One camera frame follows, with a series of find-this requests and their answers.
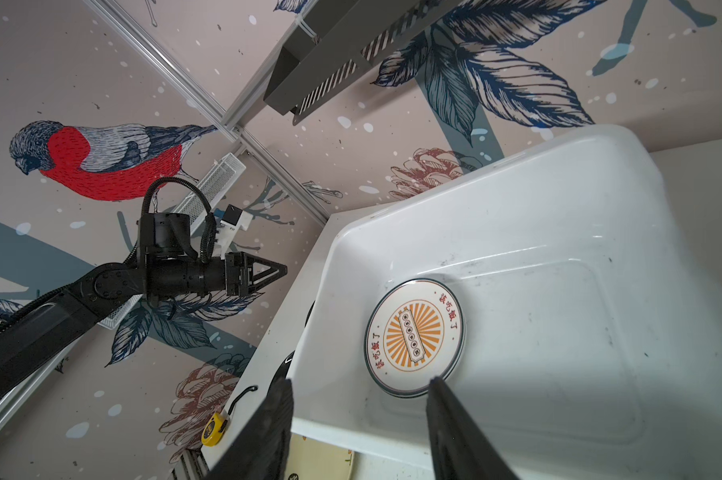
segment tape measure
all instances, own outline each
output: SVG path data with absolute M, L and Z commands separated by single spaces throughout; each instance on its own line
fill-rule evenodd
M 227 412 L 223 410 L 222 412 L 215 413 L 212 418 L 209 418 L 209 422 L 207 422 L 207 426 L 204 427 L 201 434 L 201 443 L 207 447 L 212 447 L 220 443 L 222 436 L 225 434 L 225 428 L 231 419 L 231 414 L 233 412 L 233 408 L 236 406 L 236 403 L 238 403 L 241 397 L 248 392 L 255 391 L 257 391 L 256 385 L 248 386 L 233 400 L 231 406 L 228 407 Z

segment metal frame bar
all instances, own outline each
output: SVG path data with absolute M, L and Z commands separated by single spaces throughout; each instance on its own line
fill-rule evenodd
M 270 72 L 273 71 L 273 66 L 276 63 L 275 58 L 280 52 L 279 45 L 271 52 L 266 62 L 260 66 L 251 81 L 247 83 L 244 92 L 226 111 L 200 84 L 193 80 L 191 75 L 183 70 L 182 66 L 121 5 L 117 4 L 116 0 L 83 0 L 83 2 L 113 27 L 185 98 L 196 102 L 198 110 L 202 112 L 203 116 L 211 121 L 227 139 L 233 142 L 232 150 L 237 155 L 241 153 L 240 146 L 243 145 L 249 150 L 251 158 L 258 167 L 276 180 L 289 196 L 294 198 L 319 225 L 326 225 L 329 214 L 318 201 L 249 132 L 231 124 L 232 121 L 241 119 L 241 116 L 263 95 L 265 88 L 267 88 Z M 309 9 L 311 3 L 309 2 L 303 10 Z M 286 38 L 297 28 L 296 24 L 292 24 L 282 40 L 286 42 Z

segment red bird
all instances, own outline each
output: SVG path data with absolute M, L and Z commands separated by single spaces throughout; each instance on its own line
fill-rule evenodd
M 93 200 L 129 200 L 145 195 L 157 178 L 180 171 L 183 155 L 213 125 L 199 127 L 66 127 L 34 121 L 10 143 L 21 172 L 38 169 L 77 194 Z

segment wallpaper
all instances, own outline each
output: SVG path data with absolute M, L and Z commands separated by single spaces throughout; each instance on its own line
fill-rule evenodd
M 123 260 L 147 186 L 201 178 L 231 149 L 83 3 L 52 3 L 0 2 L 0 321 Z M 141 302 L 116 330 L 87 332 L 1 431 L 2 478 L 155 480 L 199 446 L 321 230 L 241 160 L 215 216 L 229 204 L 250 212 L 232 247 L 287 264 L 288 275 L 241 298 Z M 155 207 L 186 194 L 168 185 Z
M 227 107 L 307 0 L 121 4 Z M 332 191 L 331 211 L 593 123 L 624 125 L 649 151 L 719 139 L 722 0 L 464 0 L 291 121 L 266 107 L 246 128 L 309 190 Z

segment ceramic plate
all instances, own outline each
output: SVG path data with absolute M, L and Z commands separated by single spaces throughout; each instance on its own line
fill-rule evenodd
M 449 288 L 435 280 L 409 280 L 388 292 L 369 320 L 366 367 L 390 395 L 423 395 L 433 377 L 446 379 L 454 369 L 464 330 Z

